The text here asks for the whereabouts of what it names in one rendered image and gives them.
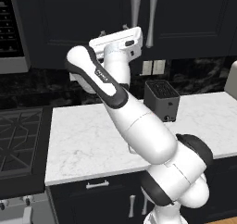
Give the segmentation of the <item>dark lower cabinet run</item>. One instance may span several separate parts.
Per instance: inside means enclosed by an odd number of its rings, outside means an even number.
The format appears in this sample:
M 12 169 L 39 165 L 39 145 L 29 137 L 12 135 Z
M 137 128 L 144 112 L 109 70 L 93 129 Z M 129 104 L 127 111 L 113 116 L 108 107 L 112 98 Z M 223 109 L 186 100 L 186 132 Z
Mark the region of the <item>dark lower cabinet run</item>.
M 206 171 L 209 199 L 201 208 L 183 207 L 181 213 L 189 224 L 237 216 L 237 156 L 216 159 Z

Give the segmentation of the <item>dark drawer front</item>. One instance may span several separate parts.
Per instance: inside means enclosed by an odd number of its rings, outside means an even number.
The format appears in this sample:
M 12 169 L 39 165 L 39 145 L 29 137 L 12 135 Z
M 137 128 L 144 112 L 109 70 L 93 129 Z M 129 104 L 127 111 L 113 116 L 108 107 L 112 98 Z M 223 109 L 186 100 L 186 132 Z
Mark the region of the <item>dark drawer front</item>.
M 97 179 L 62 183 L 51 186 L 50 191 L 55 199 L 63 199 L 67 197 L 74 197 L 76 195 L 83 195 L 86 193 L 95 193 L 97 191 L 104 192 L 124 188 L 131 188 L 132 190 L 135 190 L 136 187 L 140 186 L 141 174 L 142 172 L 140 171 L 140 172 L 132 172 L 132 173 L 102 177 Z M 85 187 L 88 182 L 90 182 L 91 184 L 96 184 L 104 182 L 105 180 L 109 181 L 109 185 L 106 187 L 99 187 L 90 190 L 87 190 Z

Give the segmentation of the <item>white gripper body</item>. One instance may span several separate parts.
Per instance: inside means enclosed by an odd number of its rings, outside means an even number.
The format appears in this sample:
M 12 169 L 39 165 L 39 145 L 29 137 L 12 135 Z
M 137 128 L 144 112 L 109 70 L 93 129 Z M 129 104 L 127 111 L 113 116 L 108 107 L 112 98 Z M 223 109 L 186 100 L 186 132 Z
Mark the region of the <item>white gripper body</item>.
M 134 27 L 94 38 L 89 42 L 98 59 L 104 57 L 104 49 L 110 44 L 116 44 L 120 50 L 128 54 L 129 59 L 135 59 L 142 54 L 142 30 L 140 27 Z

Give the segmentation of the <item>white wall outlet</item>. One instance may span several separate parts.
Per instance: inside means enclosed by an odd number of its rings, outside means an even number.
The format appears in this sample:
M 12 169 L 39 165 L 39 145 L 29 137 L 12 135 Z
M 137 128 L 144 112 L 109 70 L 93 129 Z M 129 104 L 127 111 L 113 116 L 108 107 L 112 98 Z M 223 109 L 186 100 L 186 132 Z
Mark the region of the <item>white wall outlet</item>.
M 142 76 L 162 75 L 165 72 L 165 60 L 150 60 L 143 62 Z

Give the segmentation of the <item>white rounded appliance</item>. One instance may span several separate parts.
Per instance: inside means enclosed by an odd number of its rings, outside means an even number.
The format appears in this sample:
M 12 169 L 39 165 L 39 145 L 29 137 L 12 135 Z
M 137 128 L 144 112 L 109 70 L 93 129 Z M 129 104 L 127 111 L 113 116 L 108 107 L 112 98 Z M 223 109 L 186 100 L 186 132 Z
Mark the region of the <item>white rounded appliance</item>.
M 231 65 L 230 73 L 228 75 L 224 91 L 237 100 L 237 60 Z

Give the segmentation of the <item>black gas hob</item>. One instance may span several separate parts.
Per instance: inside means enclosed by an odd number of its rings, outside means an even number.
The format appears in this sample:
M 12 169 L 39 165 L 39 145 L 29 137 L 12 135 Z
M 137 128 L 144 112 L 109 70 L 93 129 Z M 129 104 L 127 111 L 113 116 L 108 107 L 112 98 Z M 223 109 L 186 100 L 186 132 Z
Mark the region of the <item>black gas hob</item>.
M 44 192 L 52 112 L 0 110 L 0 200 Z

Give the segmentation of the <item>dark upper cabinet door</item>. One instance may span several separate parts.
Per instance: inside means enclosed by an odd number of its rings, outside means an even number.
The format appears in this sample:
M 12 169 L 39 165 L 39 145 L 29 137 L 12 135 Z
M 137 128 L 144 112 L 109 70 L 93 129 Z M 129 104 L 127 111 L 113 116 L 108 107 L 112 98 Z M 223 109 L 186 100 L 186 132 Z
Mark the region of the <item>dark upper cabinet door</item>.
M 157 0 L 149 59 L 224 56 L 230 0 Z
M 31 66 L 62 69 L 68 50 L 129 22 L 123 0 L 16 0 Z

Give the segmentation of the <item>black toaster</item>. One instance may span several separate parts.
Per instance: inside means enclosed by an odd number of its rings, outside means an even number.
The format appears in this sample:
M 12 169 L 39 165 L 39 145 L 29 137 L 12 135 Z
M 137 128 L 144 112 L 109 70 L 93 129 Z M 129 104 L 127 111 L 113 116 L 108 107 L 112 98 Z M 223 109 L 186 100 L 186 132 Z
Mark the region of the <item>black toaster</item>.
M 163 122 L 175 122 L 180 95 L 167 81 L 146 81 L 143 103 Z

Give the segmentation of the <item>dark cabinet door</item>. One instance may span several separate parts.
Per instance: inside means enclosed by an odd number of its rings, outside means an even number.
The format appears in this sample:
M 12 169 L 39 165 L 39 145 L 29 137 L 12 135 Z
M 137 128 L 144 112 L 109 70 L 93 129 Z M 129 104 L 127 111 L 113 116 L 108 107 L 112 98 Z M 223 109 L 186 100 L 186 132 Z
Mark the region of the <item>dark cabinet door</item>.
M 230 0 L 157 0 L 149 59 L 224 56 Z
M 31 66 L 62 69 L 68 50 L 129 22 L 123 0 L 16 0 Z
M 123 191 L 76 195 L 56 201 L 59 224 L 127 224 L 131 194 Z

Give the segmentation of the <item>silver stove front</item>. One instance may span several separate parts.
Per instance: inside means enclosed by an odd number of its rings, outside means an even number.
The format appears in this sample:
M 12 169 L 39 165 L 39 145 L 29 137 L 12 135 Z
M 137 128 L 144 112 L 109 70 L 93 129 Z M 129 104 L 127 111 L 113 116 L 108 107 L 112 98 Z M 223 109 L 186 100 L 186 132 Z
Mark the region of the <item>silver stove front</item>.
M 8 205 L 5 210 L 0 209 L 0 224 L 56 224 L 46 193 L 33 195 L 29 206 L 23 197 L 3 199 Z

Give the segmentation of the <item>dark lower cabinet door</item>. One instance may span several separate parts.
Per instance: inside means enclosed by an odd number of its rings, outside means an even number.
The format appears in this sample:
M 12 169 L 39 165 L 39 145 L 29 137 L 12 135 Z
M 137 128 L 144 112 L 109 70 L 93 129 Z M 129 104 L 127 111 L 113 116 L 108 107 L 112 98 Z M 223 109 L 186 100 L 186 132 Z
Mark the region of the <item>dark lower cabinet door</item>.
M 127 224 L 131 194 L 123 191 L 76 195 L 56 201 L 59 224 Z

